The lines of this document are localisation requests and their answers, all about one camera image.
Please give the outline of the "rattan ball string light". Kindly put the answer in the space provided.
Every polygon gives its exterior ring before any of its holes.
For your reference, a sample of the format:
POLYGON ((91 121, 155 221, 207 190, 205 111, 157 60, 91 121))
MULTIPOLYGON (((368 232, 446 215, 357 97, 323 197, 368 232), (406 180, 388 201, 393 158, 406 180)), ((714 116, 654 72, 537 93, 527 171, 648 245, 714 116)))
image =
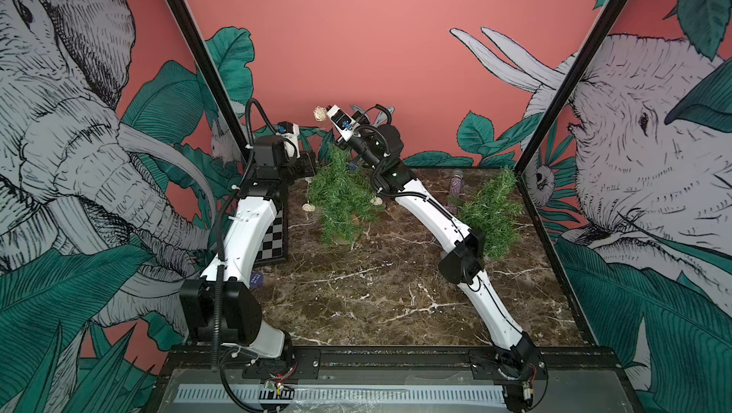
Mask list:
MULTIPOLYGON (((326 121, 327 109, 320 106, 316 107, 316 109, 314 109, 314 116, 318 122, 326 121)), ((373 197, 371 198, 370 203, 371 205, 379 206, 383 205, 383 200, 379 197, 373 197)), ((307 202, 302 205, 302 210, 306 213, 313 213, 316 211, 316 207, 312 203, 307 202)))

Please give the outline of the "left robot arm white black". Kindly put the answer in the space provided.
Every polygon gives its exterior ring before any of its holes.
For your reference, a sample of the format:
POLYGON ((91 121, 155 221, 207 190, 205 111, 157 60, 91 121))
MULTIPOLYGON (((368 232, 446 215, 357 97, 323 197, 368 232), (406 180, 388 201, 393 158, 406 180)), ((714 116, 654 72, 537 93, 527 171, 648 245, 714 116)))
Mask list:
POLYGON ((179 291, 191 340, 209 344, 213 370, 223 367, 225 349, 245 350, 256 359, 282 360, 287 367, 295 361, 290 335, 264 321, 251 291, 251 275, 290 185, 316 174, 316 157, 300 151, 295 123, 267 121, 272 133, 257 137, 250 121, 253 111, 264 109, 251 98, 244 106, 248 159, 240 184, 215 221, 217 254, 179 291))

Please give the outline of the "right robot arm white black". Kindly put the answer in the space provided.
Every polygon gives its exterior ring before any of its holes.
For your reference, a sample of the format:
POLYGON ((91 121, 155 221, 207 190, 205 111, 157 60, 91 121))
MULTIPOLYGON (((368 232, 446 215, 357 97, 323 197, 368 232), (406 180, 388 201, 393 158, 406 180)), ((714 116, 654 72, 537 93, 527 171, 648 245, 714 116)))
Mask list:
POLYGON ((442 277, 457 285, 482 318, 492 339, 494 365, 509 381, 529 384, 546 365, 537 346, 502 303, 483 265, 484 235, 456 218, 438 202, 401 160, 400 132, 391 121, 375 126, 337 106, 327 116, 339 132, 337 145, 353 150, 371 170, 370 184, 383 199, 392 199, 424 225, 440 244, 442 277))

